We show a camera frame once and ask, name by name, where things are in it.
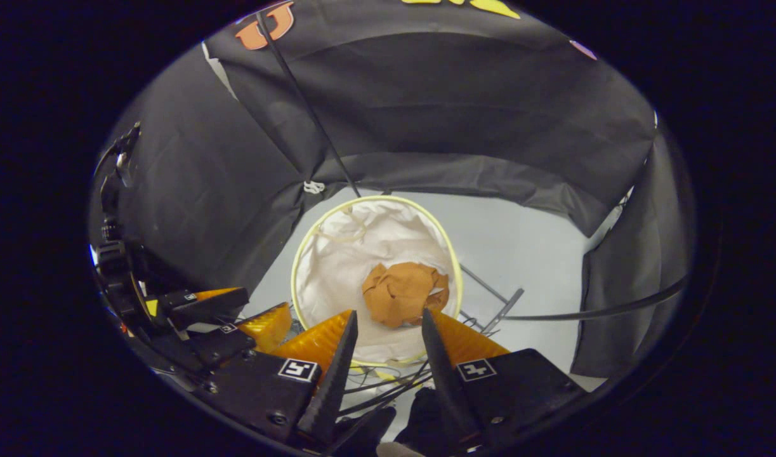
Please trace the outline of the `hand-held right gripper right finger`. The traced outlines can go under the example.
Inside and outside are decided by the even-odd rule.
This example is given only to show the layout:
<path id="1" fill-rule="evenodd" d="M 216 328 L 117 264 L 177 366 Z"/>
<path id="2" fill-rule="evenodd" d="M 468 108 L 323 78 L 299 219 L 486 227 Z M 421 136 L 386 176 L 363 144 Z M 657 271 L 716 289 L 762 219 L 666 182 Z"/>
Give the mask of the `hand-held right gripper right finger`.
<path id="1" fill-rule="evenodd" d="M 587 395 L 539 351 L 507 350 L 438 310 L 424 310 L 421 333 L 455 448 L 512 447 Z"/>

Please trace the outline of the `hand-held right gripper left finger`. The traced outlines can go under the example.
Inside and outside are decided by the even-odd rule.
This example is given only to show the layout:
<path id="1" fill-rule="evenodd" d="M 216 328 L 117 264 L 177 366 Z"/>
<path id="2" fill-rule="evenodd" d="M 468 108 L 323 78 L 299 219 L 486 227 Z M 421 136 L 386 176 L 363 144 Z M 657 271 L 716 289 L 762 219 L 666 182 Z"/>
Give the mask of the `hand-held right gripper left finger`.
<path id="1" fill-rule="evenodd" d="M 268 353 L 234 351 L 208 369 L 194 396 L 266 439 L 329 445 L 357 338 L 358 314 L 345 310 Z"/>

